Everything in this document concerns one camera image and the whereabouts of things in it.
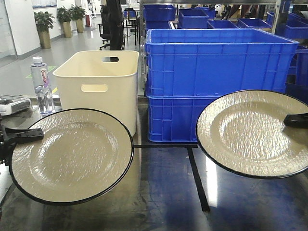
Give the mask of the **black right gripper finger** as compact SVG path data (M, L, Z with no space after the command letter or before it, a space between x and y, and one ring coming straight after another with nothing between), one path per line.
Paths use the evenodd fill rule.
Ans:
M308 114L289 114L284 119L284 124L287 127L293 128L307 128L308 127Z

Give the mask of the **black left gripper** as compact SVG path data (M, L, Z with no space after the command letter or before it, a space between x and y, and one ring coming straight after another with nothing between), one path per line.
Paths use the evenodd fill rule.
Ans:
M12 129L0 124L0 163L9 165L16 144L39 141L44 138L41 128Z

